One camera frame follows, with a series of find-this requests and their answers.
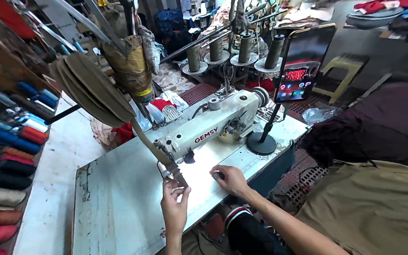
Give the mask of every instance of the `smartphone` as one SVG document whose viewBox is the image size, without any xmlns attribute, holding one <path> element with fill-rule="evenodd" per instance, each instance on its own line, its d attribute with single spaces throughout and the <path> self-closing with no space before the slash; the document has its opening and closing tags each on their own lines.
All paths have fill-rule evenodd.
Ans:
<svg viewBox="0 0 408 255">
<path fill-rule="evenodd" d="M 275 103 L 305 100 L 310 95 L 335 32 L 335 24 L 328 24 L 289 35 L 282 72 L 274 81 Z"/>
</svg>

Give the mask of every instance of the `beige plastic stool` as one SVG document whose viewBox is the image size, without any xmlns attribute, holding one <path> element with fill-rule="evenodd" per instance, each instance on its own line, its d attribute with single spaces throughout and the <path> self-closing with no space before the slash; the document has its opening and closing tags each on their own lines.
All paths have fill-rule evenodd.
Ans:
<svg viewBox="0 0 408 255">
<path fill-rule="evenodd" d="M 352 82 L 355 75 L 367 63 L 367 60 L 363 61 L 360 58 L 361 57 L 357 55 L 342 55 L 330 60 L 330 62 L 321 71 L 323 75 L 325 75 L 333 67 L 339 67 L 347 70 L 346 76 L 344 77 L 344 79 L 341 81 L 341 83 L 334 92 L 330 92 L 320 88 L 313 88 L 313 91 L 330 96 L 331 99 L 329 103 L 336 102 L 340 98 L 340 96 L 343 95 L 343 93 L 347 90 L 349 84 Z"/>
</svg>

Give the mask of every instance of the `person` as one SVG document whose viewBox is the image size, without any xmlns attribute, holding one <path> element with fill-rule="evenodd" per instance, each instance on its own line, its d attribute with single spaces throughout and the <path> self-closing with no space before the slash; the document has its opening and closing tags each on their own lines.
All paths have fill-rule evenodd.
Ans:
<svg viewBox="0 0 408 255">
<path fill-rule="evenodd" d="M 288 249 L 300 255 L 348 255 L 340 246 L 296 219 L 286 211 L 269 202 L 251 189 L 242 171 L 233 166 L 214 166 L 212 177 L 229 194 L 246 201 L 256 208 L 286 242 Z M 171 180 L 165 183 L 161 207 L 166 226 L 166 254 L 180 255 L 181 238 L 187 222 L 187 202 L 191 188 L 178 188 Z M 181 202 L 177 201 L 183 194 Z M 225 228 L 231 248 L 242 254 L 288 254 L 277 238 L 268 235 L 267 230 L 258 223 L 249 210 L 233 208 L 226 216 Z"/>
</svg>

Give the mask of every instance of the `white fabric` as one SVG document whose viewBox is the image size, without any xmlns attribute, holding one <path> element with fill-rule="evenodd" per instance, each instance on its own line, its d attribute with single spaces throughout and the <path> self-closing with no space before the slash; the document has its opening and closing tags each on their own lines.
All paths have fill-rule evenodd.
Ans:
<svg viewBox="0 0 408 255">
<path fill-rule="evenodd" d="M 167 90 L 163 92 L 158 98 L 163 99 L 164 101 L 170 101 L 171 103 L 175 104 L 179 112 L 182 112 L 183 110 L 188 108 L 187 102 L 185 102 L 176 92 Z"/>
</svg>

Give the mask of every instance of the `plastic bag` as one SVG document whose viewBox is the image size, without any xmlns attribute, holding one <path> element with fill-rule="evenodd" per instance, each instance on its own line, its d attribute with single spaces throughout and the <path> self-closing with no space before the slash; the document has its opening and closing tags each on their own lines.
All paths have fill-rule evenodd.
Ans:
<svg viewBox="0 0 408 255">
<path fill-rule="evenodd" d="M 318 108 L 309 108 L 306 109 L 303 114 L 302 118 L 306 121 L 306 124 L 312 126 L 315 123 L 322 122 L 326 119 L 330 119 L 333 116 L 336 116 L 342 113 L 342 109 L 339 107 L 329 106 L 321 102 L 317 102 L 316 107 Z"/>
</svg>

